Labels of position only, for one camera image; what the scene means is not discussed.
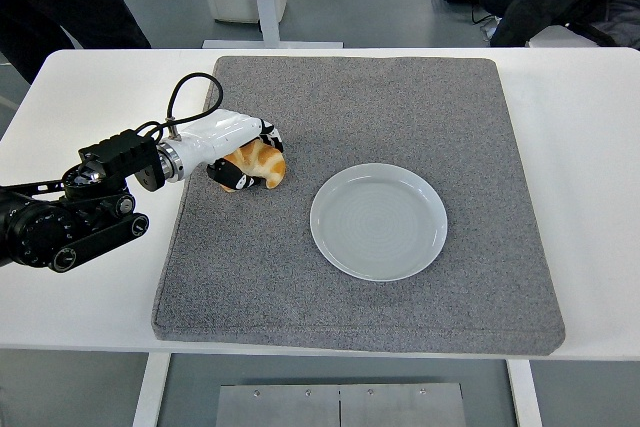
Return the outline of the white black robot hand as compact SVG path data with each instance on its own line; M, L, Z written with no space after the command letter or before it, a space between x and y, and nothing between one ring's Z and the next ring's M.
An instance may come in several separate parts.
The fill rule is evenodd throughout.
M183 180L204 163L210 178L228 191L260 182L273 189L284 179L286 163L278 130L269 122L218 110L187 127L178 140L167 140L170 181Z

